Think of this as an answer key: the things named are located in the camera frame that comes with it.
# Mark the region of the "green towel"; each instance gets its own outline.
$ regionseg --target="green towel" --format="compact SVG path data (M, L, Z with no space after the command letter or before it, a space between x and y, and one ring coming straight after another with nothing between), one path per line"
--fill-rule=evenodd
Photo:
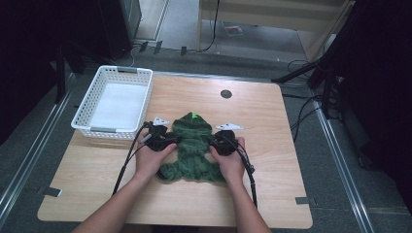
M182 137L178 144L178 160L161 165L159 171L162 176L158 177L165 181L186 178L224 183L219 164L209 162L204 156L209 149L212 126L201 116L188 113L173 122L172 130L176 136Z

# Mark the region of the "metal frame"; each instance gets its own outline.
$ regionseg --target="metal frame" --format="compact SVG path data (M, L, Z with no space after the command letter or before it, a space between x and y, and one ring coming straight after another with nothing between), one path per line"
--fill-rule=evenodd
M315 109L320 108L319 103L314 101L314 107ZM346 194L349 198L349 202L351 203L352 211L354 212L355 218L357 219L358 225L360 227L360 232L375 232L372 222L369 218L369 214L366 210L366 207L363 204L361 195L358 191L358 188L355 184L354 179L352 178L351 172L346 163L344 154L341 148L339 147L339 143L337 142L332 126L330 125L330 122L326 119L322 110L318 110L317 114L319 122L321 123L321 126L324 130L327 143L329 144L333 160L339 172L340 179L342 180L343 186L346 190Z

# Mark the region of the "white plastic basket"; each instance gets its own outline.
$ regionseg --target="white plastic basket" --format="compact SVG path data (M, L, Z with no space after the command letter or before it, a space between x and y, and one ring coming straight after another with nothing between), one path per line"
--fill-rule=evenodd
M145 120L152 75L148 69L101 66L72 127L87 137L133 140Z

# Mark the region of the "person's right hand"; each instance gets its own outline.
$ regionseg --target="person's right hand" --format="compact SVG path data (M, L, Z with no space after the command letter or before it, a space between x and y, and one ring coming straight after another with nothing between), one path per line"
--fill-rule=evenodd
M243 148L245 147L244 138L236 138ZM243 174L245 173L245 166L242 163L241 155L235 151L229 156L219 155L216 149L209 147L210 153L218 161L223 177L228 184L243 183Z
M147 135L148 133L142 133L139 135L138 138L138 146L137 148L140 148L136 152L136 171L135 171L135 176L140 175L146 178L151 178L152 176L155 175L155 173L158 171L160 168L161 162L163 159L169 155L176 147L176 144L170 144L168 145L164 150L162 151L153 151L149 147L145 146L142 144L143 138Z

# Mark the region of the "black controller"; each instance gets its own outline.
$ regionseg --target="black controller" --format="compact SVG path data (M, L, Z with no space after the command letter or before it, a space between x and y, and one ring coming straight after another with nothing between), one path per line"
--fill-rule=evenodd
M182 140L172 132L167 132L167 127L164 125L148 124L150 137L145 141L146 146L154 151L162 151L170 144L178 144Z
M236 151L238 142L232 130L222 130L209 138L209 145L214 147L218 154L228 156Z

